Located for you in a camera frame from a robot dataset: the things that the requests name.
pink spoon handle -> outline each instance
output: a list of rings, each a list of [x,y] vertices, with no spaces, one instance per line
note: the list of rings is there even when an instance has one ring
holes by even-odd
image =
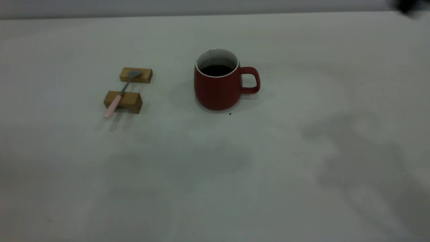
[[[109,107],[107,108],[106,112],[104,112],[103,117],[105,119],[108,119],[108,118],[112,117],[112,114],[114,114],[114,111],[117,108],[118,103],[120,103],[121,98],[122,97],[120,95],[118,95],[118,96],[115,97],[114,101],[109,105]]]

mug handle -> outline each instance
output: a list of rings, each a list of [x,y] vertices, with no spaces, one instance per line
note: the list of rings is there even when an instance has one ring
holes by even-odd
[[[260,75],[258,75],[258,71],[254,67],[241,67],[241,74],[253,74],[255,80],[257,81],[257,85],[255,87],[242,87],[242,93],[245,94],[253,94],[257,93],[260,90]]]

wall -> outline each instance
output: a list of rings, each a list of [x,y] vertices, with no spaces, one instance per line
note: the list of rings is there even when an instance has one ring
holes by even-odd
[[[0,19],[387,10],[387,0],[0,0]]]

spoon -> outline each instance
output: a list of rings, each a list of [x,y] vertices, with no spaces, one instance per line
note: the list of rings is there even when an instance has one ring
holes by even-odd
[[[124,88],[123,88],[123,90],[121,91],[121,93],[120,93],[120,94],[118,94],[118,95],[115,97],[115,99],[113,100],[113,102],[109,105],[109,107],[107,108],[106,112],[104,112],[103,117],[104,117],[105,119],[108,119],[108,118],[112,117],[112,114],[114,114],[114,111],[115,111],[115,109],[117,108],[118,103],[120,103],[121,98],[123,97],[124,92],[126,91],[126,89],[127,89],[128,85],[130,84],[131,79],[132,79],[132,78],[135,78],[135,77],[137,77],[137,76],[139,76],[139,75],[141,75],[141,74],[142,74],[142,72],[140,72],[140,71],[130,71],[130,72],[129,72],[129,74],[128,74],[128,75],[129,75],[129,81],[128,81],[128,82],[127,82],[127,84],[124,86]]]

wooden block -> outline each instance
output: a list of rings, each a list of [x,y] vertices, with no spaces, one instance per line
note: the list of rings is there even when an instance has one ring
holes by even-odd
[[[152,78],[152,69],[129,68],[124,67],[120,74],[121,81],[129,81],[128,73],[130,71],[141,71],[142,75],[133,78],[130,82],[150,83]]]
[[[104,105],[106,108],[109,107],[119,93],[120,92],[117,91],[109,91],[106,94],[106,97],[104,98]],[[140,108],[142,107],[142,98],[139,93],[125,92],[118,104],[118,107],[130,109],[133,113],[139,113]]]

